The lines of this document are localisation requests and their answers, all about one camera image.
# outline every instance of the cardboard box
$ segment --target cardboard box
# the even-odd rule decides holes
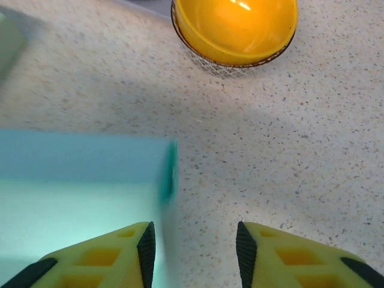
[[[50,252],[153,221],[153,287],[179,287],[176,142],[0,130],[0,164],[0,285]]]

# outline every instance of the countertop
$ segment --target countertop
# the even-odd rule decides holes
[[[384,7],[301,0],[292,45],[211,77],[172,25],[108,0],[0,0],[28,45],[0,127],[180,142],[183,287],[240,287],[237,222],[356,253],[384,273]]]

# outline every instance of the yellow bowl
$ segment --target yellow bowl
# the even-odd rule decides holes
[[[292,39],[296,0],[175,0],[188,43],[218,63],[247,65],[277,53]]]

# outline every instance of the green object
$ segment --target green object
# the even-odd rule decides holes
[[[17,26],[0,13],[0,74],[23,46],[23,36]]]
[[[0,139],[0,287],[48,253],[141,221],[156,229],[152,288],[180,287],[175,141],[2,129]]]

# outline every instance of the speckled countertop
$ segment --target speckled countertop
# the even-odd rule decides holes
[[[29,45],[0,126],[180,141],[183,287],[240,287],[239,220],[336,245],[384,273],[384,7],[301,0],[287,52],[221,80],[169,22],[108,0],[0,0]]]

